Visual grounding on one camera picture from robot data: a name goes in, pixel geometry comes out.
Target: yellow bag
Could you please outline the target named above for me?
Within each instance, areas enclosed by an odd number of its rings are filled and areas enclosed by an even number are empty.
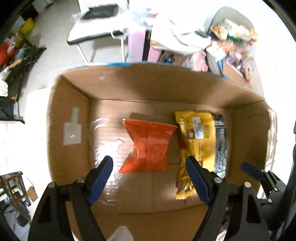
[[[181,146],[181,164],[177,181],[176,199],[186,199],[196,193],[185,169],[188,156],[194,156],[199,164],[214,171],[216,152],[215,121],[211,113],[198,113],[193,110],[175,111],[176,121],[186,149]]]

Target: silver bolt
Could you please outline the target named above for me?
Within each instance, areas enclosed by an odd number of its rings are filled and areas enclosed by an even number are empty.
[[[54,182],[51,182],[50,184],[48,184],[48,187],[49,188],[53,188],[55,186],[55,183]]]
[[[215,177],[215,178],[214,178],[214,181],[215,181],[216,183],[221,183],[221,182],[222,182],[222,179],[219,178],[219,177]]]
[[[249,182],[245,182],[245,183],[244,183],[244,186],[245,186],[246,188],[250,188],[250,187],[251,187],[251,183],[249,183]]]
[[[80,177],[80,178],[77,179],[77,182],[78,183],[84,183],[85,180],[86,180],[85,177]]]

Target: yellow snack bag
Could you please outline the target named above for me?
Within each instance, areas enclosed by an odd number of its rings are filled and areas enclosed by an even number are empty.
[[[183,140],[179,137],[181,164],[177,181],[176,199],[186,199],[196,193],[185,169],[188,156],[194,156],[199,164],[214,171],[216,152],[215,121],[211,113],[193,110],[175,111]]]

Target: barcode sticker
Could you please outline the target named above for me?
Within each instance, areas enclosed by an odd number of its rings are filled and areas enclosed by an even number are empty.
[[[194,134],[196,139],[203,139],[203,129],[202,122],[200,121],[200,117],[192,117]]]

